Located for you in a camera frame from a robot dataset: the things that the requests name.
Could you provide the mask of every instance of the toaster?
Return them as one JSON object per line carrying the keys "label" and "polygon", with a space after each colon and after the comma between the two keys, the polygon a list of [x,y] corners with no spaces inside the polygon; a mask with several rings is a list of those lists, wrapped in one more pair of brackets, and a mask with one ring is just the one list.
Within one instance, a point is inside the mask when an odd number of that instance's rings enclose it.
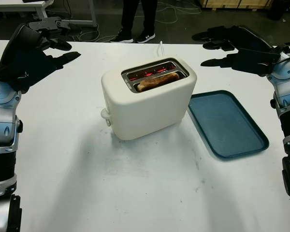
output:
{"label": "toaster", "polygon": [[[139,92],[142,80],[177,73],[171,83]],[[132,140],[179,122],[185,115],[197,75],[179,58],[157,58],[102,76],[106,119],[121,140]]]}

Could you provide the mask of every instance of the table surface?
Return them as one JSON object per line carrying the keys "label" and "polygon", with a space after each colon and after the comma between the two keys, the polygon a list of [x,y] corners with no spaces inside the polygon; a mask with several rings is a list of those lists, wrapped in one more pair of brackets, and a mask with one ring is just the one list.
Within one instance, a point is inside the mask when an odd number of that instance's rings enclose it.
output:
{"label": "table surface", "polygon": [[45,4],[47,4],[47,1],[24,3],[22,0],[0,0],[0,7],[41,7]]}
{"label": "table surface", "polygon": [[[0,56],[6,44],[0,41]],[[221,161],[188,114],[128,142],[100,117],[101,76],[156,57],[157,44],[71,44],[82,55],[31,87],[17,109],[24,122],[16,161],[22,232],[290,231],[283,133],[266,78],[200,66],[224,57],[222,51],[164,45],[165,55],[181,57],[196,72],[194,93],[232,92],[270,141],[266,151]]]}

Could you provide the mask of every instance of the plastic tray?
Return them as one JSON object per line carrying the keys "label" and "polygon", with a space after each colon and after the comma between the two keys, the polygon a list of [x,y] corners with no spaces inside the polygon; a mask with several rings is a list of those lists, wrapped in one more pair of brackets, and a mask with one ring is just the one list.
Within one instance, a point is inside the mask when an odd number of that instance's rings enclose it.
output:
{"label": "plastic tray", "polygon": [[192,95],[189,109],[213,153],[220,158],[253,154],[269,146],[267,137],[228,91]]}

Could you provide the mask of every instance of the black sneaker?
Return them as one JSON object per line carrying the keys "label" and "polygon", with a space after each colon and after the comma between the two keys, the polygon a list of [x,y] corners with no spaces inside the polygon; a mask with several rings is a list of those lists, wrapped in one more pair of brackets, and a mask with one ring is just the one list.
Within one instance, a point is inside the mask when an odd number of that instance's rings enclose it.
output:
{"label": "black sneaker", "polygon": [[142,34],[136,38],[136,41],[139,43],[139,44],[143,44],[143,43],[146,43],[150,40],[152,40],[153,38],[155,38],[156,35],[155,33],[148,33],[146,31],[143,30]]}
{"label": "black sneaker", "polygon": [[125,32],[123,29],[120,30],[118,35],[110,40],[111,43],[133,43],[131,32]]}

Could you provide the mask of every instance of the floor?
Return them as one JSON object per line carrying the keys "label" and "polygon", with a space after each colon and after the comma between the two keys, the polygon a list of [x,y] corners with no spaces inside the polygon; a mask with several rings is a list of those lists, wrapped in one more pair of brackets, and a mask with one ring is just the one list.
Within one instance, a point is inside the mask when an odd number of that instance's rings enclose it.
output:
{"label": "floor", "polygon": [[[169,5],[175,5],[181,8],[172,8]],[[109,40],[111,37],[105,36],[116,35],[120,29],[121,7],[122,3],[118,0],[99,1],[96,7],[96,18],[99,23],[101,42]],[[48,15],[60,15],[67,17],[64,11],[56,12],[56,7],[48,9]],[[86,12],[73,12],[73,18],[88,19],[90,15]],[[143,29],[143,12],[139,7],[134,26],[132,30],[133,37],[137,37]],[[13,31],[20,23],[31,21],[32,13],[20,17],[19,14],[10,13],[0,19],[0,40],[7,40],[11,37]],[[156,16],[156,38],[150,43],[165,44],[193,44],[191,36],[195,33],[207,30],[210,27],[225,25],[230,27],[234,24],[245,25],[271,44],[281,44],[290,42],[290,13],[285,13],[279,21],[273,21],[266,17],[266,12],[250,10],[205,10],[195,6],[192,0],[166,0],[164,4],[159,3]],[[97,37],[97,32],[84,34],[80,37],[82,41],[92,40]]]}

